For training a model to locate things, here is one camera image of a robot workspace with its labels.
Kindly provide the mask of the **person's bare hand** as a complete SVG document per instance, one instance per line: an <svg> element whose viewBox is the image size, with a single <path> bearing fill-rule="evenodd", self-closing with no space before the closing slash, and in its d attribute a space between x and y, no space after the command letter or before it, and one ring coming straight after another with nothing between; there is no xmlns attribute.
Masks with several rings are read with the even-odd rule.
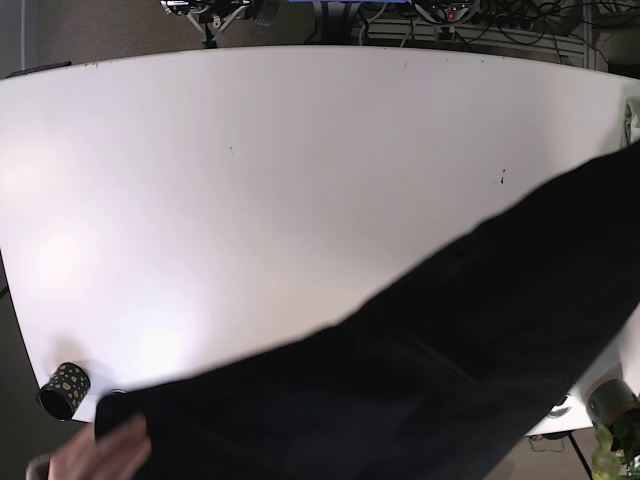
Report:
<svg viewBox="0 0 640 480"><path fill-rule="evenodd" d="M135 415L96 440L89 424L54 451L48 479L131 479L151 453L146 419Z"/></svg>

